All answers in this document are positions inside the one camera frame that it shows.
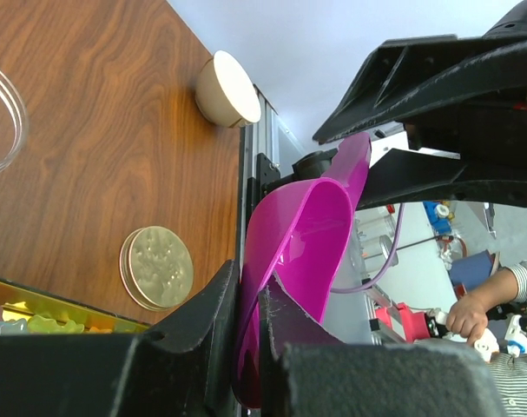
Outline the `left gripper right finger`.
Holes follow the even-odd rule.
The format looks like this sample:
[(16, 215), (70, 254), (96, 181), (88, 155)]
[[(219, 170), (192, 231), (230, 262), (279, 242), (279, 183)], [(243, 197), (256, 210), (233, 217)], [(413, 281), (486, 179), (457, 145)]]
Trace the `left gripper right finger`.
[(450, 341), (349, 345), (277, 281), (259, 294), (265, 416), (503, 416), (489, 368)]

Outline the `clear plastic jar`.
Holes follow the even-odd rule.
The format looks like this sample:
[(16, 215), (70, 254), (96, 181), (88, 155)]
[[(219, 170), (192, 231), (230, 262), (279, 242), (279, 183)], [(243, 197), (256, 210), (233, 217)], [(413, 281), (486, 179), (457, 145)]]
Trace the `clear plastic jar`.
[(0, 70), (0, 172), (16, 159), (27, 142), (29, 117), (12, 81)]

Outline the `candy tin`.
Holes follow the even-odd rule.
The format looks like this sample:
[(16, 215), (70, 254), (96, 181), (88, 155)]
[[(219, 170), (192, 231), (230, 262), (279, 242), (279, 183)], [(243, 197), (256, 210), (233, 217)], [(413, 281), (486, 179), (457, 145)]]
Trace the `candy tin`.
[(137, 334), (148, 324), (0, 278), (0, 336)]

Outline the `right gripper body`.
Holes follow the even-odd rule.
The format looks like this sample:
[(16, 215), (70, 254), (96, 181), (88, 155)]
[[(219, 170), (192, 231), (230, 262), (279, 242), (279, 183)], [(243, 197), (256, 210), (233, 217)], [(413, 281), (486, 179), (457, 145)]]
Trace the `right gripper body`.
[(476, 58), (464, 80), (478, 93), (459, 104), (405, 122), (412, 150), (457, 153), (481, 183), (485, 197), (527, 207), (527, 1), (484, 36), (495, 49)]

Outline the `purple plastic scoop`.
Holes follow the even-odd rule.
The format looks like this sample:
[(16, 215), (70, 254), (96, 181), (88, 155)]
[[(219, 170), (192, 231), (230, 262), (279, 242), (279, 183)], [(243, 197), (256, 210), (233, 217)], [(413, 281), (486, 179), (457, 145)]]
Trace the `purple plastic scoop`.
[(318, 323), (352, 233), (372, 155), (371, 137), (345, 138), (319, 178), (283, 185), (265, 196), (247, 226), (234, 347), (234, 394), (261, 405), (258, 294), (273, 274)]

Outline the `person hand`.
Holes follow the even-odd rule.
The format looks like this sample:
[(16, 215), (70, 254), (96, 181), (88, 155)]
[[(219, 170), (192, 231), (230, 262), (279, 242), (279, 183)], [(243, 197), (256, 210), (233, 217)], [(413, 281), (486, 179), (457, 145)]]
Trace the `person hand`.
[(450, 309), (446, 328), (466, 339), (469, 345), (478, 341), (487, 329), (488, 304), (484, 296), (474, 291), (459, 299)]

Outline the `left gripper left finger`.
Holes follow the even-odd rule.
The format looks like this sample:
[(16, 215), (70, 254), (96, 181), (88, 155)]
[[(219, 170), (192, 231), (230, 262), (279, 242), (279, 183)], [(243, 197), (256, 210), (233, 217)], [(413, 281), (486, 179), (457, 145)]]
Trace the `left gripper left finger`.
[(0, 416), (235, 416), (239, 266), (140, 334), (0, 337)]

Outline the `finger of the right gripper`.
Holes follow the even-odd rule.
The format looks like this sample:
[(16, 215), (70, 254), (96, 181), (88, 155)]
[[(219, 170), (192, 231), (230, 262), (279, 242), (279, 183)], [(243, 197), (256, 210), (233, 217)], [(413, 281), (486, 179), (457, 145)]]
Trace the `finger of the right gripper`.
[(391, 40), (367, 57), (313, 140), (336, 142), (380, 124), (526, 85), (527, 34)]
[(527, 169), (392, 149), (370, 167), (357, 208), (424, 201), (527, 208)]

